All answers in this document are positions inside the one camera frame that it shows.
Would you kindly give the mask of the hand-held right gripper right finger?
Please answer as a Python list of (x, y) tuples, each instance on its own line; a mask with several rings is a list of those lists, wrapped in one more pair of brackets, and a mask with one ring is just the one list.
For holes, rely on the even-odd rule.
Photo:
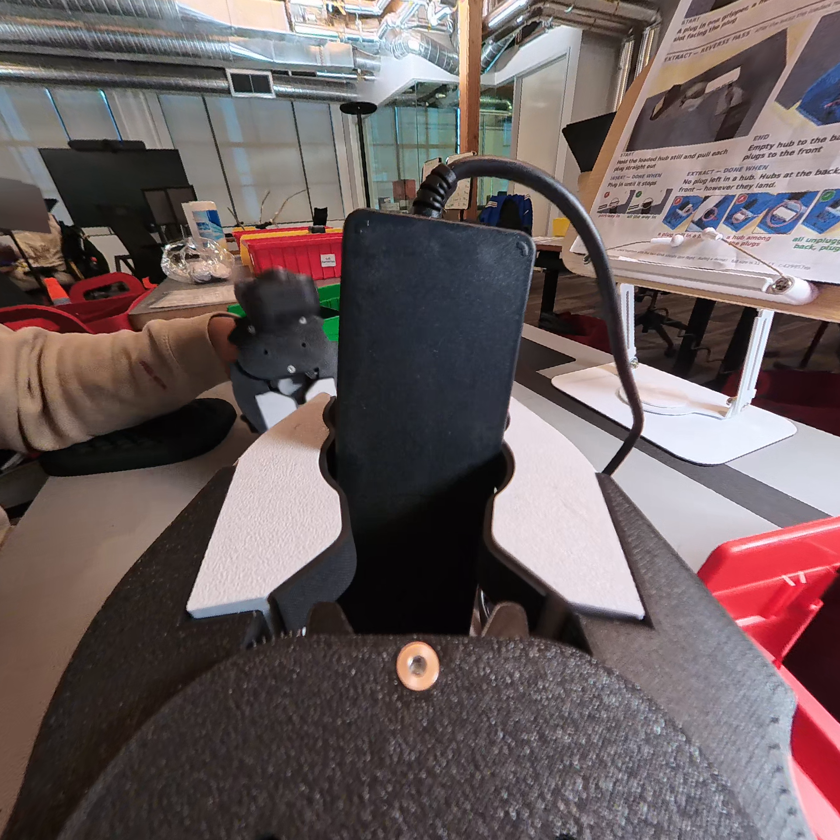
[(527, 635), (568, 614), (641, 623), (644, 601), (607, 506), (603, 475), (512, 397), (498, 481), (482, 512), (476, 617), (482, 633)]

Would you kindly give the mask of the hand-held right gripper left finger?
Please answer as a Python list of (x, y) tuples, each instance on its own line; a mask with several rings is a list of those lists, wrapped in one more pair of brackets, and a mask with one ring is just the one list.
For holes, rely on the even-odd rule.
[(356, 550), (328, 469), (332, 402), (316, 395), (238, 459), (186, 603), (191, 617), (261, 612), (275, 632), (295, 632), (348, 589)]

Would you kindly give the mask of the black usb hub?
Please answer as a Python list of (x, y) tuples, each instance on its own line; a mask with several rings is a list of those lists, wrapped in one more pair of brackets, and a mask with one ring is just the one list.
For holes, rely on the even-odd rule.
[(358, 634), (466, 634), (534, 243), (369, 208), (343, 225), (333, 474)]

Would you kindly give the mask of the person's left forearm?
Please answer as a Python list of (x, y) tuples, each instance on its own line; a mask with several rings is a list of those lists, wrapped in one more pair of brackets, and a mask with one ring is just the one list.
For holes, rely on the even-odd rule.
[(172, 413), (228, 379), (214, 314), (139, 332), (1, 329), (1, 449), (46, 453)]

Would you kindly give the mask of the person's left hand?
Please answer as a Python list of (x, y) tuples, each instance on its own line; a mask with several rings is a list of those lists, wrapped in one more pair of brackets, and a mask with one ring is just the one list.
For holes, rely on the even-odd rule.
[(239, 318), (229, 313), (215, 313), (207, 322), (206, 332), (213, 351), (225, 366), (236, 362), (238, 348), (231, 340)]

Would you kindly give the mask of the green storage bin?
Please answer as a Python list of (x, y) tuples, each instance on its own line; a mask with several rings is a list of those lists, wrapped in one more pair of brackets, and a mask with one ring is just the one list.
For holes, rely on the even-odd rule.
[(230, 313), (246, 321), (259, 339), (280, 339), (316, 323), (327, 339), (339, 339), (340, 284), (323, 288), (309, 275), (284, 269), (268, 271), (234, 284)]

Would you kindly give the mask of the paper sheet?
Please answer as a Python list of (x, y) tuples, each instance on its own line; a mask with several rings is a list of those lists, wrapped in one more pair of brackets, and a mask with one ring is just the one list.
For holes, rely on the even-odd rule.
[(152, 309), (194, 308), (210, 305), (231, 305), (236, 302), (234, 286), (201, 285), (168, 290), (154, 302)]

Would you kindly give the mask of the brown work table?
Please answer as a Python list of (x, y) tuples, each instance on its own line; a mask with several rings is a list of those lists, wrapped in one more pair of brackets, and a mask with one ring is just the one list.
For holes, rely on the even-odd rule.
[[(226, 285), (226, 286), (234, 286), (239, 283), (240, 281), (248, 281), (253, 279), (253, 273), (250, 269), (241, 266), (239, 263), (234, 264), (234, 273), (230, 279), (221, 281), (221, 282), (214, 282), (204, 285)], [(174, 320), (174, 319), (190, 319), (194, 317), (199, 317), (204, 314), (214, 314), (220, 312), (226, 312), (227, 309), (234, 305), (229, 304), (227, 306), (223, 304), (213, 304), (210, 306), (205, 307), (194, 307), (194, 308), (172, 308), (172, 309), (152, 309), (149, 307), (149, 304), (154, 302), (158, 299), (161, 295), (166, 293), (167, 291), (171, 290), (172, 288), (184, 288), (188, 286), (201, 286), (201, 285), (188, 285), (186, 283), (182, 283), (180, 281), (169, 279), (167, 278), (161, 284), (157, 285), (156, 288), (143, 300), (137, 301), (131, 310), (128, 312), (129, 323), (132, 329), (139, 331), (144, 327), (148, 322), (155, 321), (155, 320)]]

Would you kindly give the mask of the clear plastic bag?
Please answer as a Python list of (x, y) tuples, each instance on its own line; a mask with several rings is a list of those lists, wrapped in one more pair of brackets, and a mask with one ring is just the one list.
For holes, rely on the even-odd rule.
[(212, 284), (231, 278), (234, 260), (224, 241), (188, 237), (163, 248), (161, 270), (188, 285)]

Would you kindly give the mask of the black wrist rest pad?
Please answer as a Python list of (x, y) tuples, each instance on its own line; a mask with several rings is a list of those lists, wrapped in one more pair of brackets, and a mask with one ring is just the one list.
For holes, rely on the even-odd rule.
[(118, 473), (178, 464), (211, 452), (237, 420), (225, 400), (198, 398), (140, 425), (44, 453), (38, 464), (48, 476)]

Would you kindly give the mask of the wipes canister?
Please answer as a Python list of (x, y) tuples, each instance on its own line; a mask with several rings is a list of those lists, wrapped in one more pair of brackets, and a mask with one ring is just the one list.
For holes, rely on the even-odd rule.
[(182, 210), (196, 247), (204, 249), (208, 243), (225, 247), (226, 234), (214, 202), (184, 202)]

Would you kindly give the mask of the white document stand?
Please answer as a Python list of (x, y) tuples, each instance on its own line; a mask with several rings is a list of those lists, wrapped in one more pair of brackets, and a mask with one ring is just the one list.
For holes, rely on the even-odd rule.
[(659, 280), (708, 296), (727, 293), (760, 303), (735, 396), (636, 363), (633, 376), (644, 409), (644, 440), (692, 464), (719, 466), (795, 435), (797, 427), (792, 421), (754, 405), (753, 399), (774, 313), (783, 305), (800, 307), (814, 302), (819, 294), (816, 284), (790, 274), (697, 268), (667, 280), (665, 266), (650, 262), (616, 259), (614, 266), (622, 279), (618, 293), (623, 340), (633, 361), (637, 353), (629, 313), (632, 284)]

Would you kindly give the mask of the large red plastic bin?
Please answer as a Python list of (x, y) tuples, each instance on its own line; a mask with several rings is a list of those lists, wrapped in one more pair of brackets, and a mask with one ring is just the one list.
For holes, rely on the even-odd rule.
[(839, 518), (718, 546), (698, 572), (793, 689), (794, 778), (815, 836), (839, 838)]

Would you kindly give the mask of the black backpack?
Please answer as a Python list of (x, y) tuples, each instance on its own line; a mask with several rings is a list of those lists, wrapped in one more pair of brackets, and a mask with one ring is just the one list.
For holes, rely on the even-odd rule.
[(67, 271), (78, 280), (110, 273), (104, 254), (91, 242), (81, 227), (59, 222), (61, 253)]

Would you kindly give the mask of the black swivel chair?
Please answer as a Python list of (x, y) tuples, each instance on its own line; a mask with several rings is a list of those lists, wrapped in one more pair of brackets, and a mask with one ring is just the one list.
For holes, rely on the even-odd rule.
[(667, 310), (658, 310), (658, 295), (656, 290), (638, 288), (634, 293), (635, 303), (647, 302), (647, 307), (635, 314), (634, 327), (642, 333), (655, 333), (665, 345), (665, 357), (672, 359), (676, 356), (676, 346), (667, 332), (670, 318)]

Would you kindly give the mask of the black display screen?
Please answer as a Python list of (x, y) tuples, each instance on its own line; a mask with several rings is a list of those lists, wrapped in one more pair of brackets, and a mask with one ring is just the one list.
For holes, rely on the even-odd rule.
[(71, 220), (80, 228), (109, 228), (134, 275), (158, 284), (165, 243), (180, 236), (182, 208), (196, 199), (176, 150), (149, 150), (141, 141), (72, 140), (38, 149)]

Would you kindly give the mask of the red plastic tote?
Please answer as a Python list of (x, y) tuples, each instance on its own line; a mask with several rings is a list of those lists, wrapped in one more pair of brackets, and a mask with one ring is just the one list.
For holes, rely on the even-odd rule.
[(77, 317), (57, 308), (36, 305), (1, 308), (1, 324), (15, 332), (33, 328), (52, 333), (92, 334)]

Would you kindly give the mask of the black floor lamp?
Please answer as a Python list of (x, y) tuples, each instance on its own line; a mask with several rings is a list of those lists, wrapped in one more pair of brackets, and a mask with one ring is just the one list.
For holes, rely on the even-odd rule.
[(374, 114), (377, 106), (369, 101), (345, 101), (340, 104), (341, 113), (355, 118), (360, 153), (361, 178), (364, 189), (364, 205), (372, 208), (369, 168), (364, 138), (364, 118)]

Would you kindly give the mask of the blue striped jacket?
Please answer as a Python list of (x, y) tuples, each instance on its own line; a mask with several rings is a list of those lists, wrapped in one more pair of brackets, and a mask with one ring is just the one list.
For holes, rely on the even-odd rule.
[(478, 216), (478, 223), (517, 230), (532, 235), (532, 199), (524, 194), (499, 193), (490, 196)]

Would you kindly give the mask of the ceiling air vent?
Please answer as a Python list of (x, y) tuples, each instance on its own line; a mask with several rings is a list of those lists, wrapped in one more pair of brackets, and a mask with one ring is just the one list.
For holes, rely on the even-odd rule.
[(225, 70), (230, 95), (234, 98), (273, 99), (277, 96), (269, 70)]

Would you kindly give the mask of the wooden table with black legs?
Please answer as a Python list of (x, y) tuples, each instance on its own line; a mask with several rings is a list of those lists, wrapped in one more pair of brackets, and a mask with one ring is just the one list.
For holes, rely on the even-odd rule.
[(554, 315), (557, 288), (561, 277), (571, 273), (563, 262), (563, 240), (560, 237), (534, 237), (536, 249), (534, 269), (543, 273), (539, 319)]

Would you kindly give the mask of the wooden pillar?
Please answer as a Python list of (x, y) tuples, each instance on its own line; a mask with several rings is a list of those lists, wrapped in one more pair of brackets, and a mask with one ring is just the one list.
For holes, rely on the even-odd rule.
[(458, 1), (459, 152), (478, 153), (482, 2)]

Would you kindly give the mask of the instruction poster on white stand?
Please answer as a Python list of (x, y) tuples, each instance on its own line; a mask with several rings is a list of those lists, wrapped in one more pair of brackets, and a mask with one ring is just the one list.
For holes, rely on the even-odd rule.
[[(578, 179), (577, 195), (584, 208), (590, 212), (595, 203), (596, 194), (601, 188), (608, 165), (616, 150), (621, 135), (632, 116), (636, 101), (644, 88), (645, 80), (653, 64), (648, 64), (635, 78), (624, 95), (623, 101), (616, 112), (611, 128), (605, 138), (601, 152), (595, 162), (593, 171), (581, 174)], [(642, 287), (657, 291), (672, 292), (688, 298), (700, 298), (715, 302), (725, 302), (733, 306), (755, 307), (769, 309), (774, 312), (789, 313), (791, 315), (813, 319), (821, 322), (839, 322), (839, 287), (826, 283), (815, 285), (816, 298), (804, 304), (784, 303), (780, 299), (764, 297), (743, 297), (735, 294), (735, 289), (722, 286), (712, 286), (701, 289), (695, 285), (679, 282), (668, 283), (661, 277), (643, 277)]]

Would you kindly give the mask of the black wedge-shaped object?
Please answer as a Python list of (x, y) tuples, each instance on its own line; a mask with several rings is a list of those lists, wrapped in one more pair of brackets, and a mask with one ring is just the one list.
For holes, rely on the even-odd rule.
[(570, 122), (562, 128), (563, 138), (580, 173), (593, 171), (615, 116), (615, 111), (606, 112), (593, 118)]

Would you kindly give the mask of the printed instruction sheet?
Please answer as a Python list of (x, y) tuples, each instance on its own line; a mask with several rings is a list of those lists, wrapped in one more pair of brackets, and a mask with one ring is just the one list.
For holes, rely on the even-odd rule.
[(591, 215), (617, 276), (838, 285), (839, 2), (682, 2)]

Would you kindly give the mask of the silver ceiling duct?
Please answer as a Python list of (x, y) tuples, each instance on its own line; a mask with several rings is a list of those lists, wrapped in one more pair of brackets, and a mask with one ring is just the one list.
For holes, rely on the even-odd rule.
[[(343, 103), (360, 101), (354, 85), (318, 77), (272, 73), (276, 98)], [(147, 90), (231, 96), (225, 69), (170, 64), (83, 60), (60, 56), (2, 54), (3, 84), (41, 87)]]

